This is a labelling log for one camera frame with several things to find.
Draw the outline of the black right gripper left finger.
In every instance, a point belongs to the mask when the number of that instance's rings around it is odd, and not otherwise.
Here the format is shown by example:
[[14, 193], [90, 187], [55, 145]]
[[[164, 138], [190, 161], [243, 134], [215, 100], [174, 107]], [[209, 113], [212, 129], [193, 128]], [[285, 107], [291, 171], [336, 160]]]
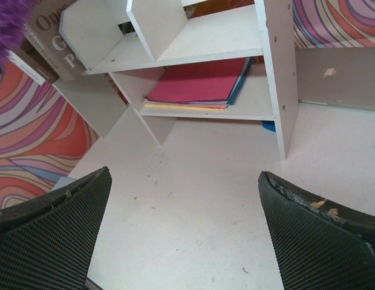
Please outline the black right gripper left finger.
[[85, 289], [111, 186], [102, 167], [0, 210], [0, 289]]

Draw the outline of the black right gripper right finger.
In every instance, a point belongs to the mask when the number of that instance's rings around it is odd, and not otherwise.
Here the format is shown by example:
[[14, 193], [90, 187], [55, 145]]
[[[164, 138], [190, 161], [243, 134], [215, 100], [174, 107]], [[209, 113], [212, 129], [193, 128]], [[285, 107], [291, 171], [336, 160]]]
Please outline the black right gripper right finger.
[[375, 289], [375, 216], [271, 172], [258, 191], [284, 289]]

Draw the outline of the purple fluffy duster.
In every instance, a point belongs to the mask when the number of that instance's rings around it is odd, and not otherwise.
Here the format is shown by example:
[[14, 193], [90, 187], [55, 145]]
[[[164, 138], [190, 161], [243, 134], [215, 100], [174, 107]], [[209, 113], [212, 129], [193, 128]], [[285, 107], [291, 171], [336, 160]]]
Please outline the purple fluffy duster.
[[21, 45], [27, 19], [35, 5], [36, 1], [0, 0], [0, 67], [9, 52]]

